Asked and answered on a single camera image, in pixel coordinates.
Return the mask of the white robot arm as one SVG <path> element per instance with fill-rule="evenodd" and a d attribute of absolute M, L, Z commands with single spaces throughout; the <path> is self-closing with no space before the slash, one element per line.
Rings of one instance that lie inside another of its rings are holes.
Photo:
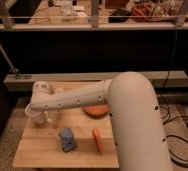
<path fill-rule="evenodd" d="M 37 81 L 30 100 L 31 109 L 39 112 L 100 104 L 109 107 L 120 171 L 173 171 L 154 87 L 138 72 L 62 93 Z"/>

